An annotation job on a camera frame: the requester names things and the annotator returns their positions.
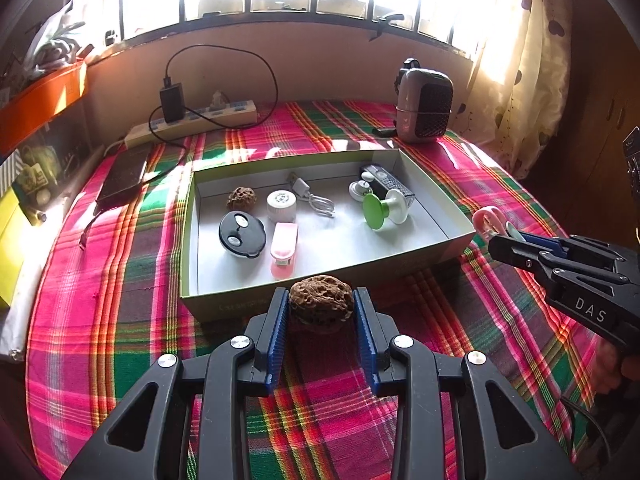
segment pink scissors handle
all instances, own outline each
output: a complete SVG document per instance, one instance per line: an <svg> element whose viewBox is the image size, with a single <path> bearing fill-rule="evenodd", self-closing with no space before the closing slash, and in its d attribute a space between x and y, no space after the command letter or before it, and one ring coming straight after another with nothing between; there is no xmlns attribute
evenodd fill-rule
<svg viewBox="0 0 640 480"><path fill-rule="evenodd" d="M485 242L495 235L505 235L507 218L495 205L488 205L476 211L471 219L474 229Z"/></svg>

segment white curtain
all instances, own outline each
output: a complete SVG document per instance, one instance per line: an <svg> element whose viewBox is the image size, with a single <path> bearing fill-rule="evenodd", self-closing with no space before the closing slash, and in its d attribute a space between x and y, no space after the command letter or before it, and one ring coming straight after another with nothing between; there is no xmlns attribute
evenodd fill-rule
<svg viewBox="0 0 640 480"><path fill-rule="evenodd" d="M452 129L524 178L556 134L569 85L571 0L490 0Z"/></svg>

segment wooden cabinet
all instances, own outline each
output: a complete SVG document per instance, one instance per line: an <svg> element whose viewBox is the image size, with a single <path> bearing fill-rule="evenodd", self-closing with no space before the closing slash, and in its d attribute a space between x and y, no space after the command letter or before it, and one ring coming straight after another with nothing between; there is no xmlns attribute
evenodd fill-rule
<svg viewBox="0 0 640 480"><path fill-rule="evenodd" d="M638 248L622 141L640 125L640 51L606 0L574 0L569 95L524 182L568 232Z"/></svg>

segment white usb cable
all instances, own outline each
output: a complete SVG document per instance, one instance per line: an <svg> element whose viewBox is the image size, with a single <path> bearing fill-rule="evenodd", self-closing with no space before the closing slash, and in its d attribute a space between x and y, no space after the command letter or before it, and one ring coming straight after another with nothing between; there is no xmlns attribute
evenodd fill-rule
<svg viewBox="0 0 640 480"><path fill-rule="evenodd" d="M287 182L291 186L293 193L299 200L308 202L311 209L322 216L334 216L335 204L328 198L317 196L309 192L309 184L302 180L295 173L291 173Z"/></svg>

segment cabinet handle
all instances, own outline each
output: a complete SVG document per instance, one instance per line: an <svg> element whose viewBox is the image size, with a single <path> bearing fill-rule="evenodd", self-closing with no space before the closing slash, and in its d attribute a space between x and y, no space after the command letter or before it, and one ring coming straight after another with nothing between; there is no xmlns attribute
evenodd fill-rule
<svg viewBox="0 0 640 480"><path fill-rule="evenodd" d="M607 121L611 120L611 117L613 115L613 108L616 106L616 100L612 99L611 100L611 104L609 105L609 111L607 111Z"/></svg>
<svg viewBox="0 0 640 480"><path fill-rule="evenodd" d="M619 130L622 127L622 123L625 122L625 107L620 108L620 114L618 115L618 122L616 128Z"/></svg>

